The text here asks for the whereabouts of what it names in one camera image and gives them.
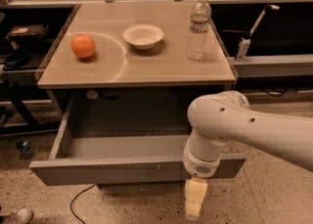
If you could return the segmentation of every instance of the round orange object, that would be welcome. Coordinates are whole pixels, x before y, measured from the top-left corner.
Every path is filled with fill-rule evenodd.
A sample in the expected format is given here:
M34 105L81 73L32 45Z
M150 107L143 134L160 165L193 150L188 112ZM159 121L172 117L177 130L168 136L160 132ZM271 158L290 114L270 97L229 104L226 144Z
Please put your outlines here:
M71 51L78 58L89 58L96 52L96 43L89 34L75 35L70 41Z

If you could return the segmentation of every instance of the bottle label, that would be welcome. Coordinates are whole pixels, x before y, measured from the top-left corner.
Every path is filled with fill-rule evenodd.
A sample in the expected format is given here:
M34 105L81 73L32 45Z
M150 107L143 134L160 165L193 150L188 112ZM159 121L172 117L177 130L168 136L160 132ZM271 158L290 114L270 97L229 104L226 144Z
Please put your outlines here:
M207 33L209 18L204 14L192 14L189 30L193 33Z

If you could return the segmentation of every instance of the plastic water bottle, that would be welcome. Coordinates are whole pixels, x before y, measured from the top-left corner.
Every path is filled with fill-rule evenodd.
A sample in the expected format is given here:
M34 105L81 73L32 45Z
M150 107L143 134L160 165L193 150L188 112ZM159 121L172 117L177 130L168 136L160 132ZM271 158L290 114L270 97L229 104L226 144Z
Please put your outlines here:
M187 43L189 59L199 60L202 57L211 13L208 0L198 0L192 8Z

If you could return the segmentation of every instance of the concrete floor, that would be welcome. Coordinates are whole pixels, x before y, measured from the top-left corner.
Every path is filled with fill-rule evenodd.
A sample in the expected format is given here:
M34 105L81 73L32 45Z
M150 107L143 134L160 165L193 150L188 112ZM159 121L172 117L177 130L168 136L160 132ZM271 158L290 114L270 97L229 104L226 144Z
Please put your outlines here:
M247 96L257 111L313 117L313 93ZM1 137L1 214L29 207L33 224L80 223L69 205L91 185L47 187L28 168L31 160L19 159L16 150L16 142L28 141L36 152L32 160L47 159L55 136ZM193 223L313 223L313 173L243 144L233 142L230 149L247 160L236 178L209 180L201 217ZM73 208L88 224L192 223L184 215L184 190L183 182L93 187Z

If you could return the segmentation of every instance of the shoe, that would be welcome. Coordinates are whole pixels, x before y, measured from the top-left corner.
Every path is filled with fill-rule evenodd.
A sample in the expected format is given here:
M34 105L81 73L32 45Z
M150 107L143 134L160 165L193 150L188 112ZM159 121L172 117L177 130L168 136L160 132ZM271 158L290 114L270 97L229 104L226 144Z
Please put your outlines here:
M1 224L28 224L33 217L33 212L28 208L21 208L10 215L0 217Z

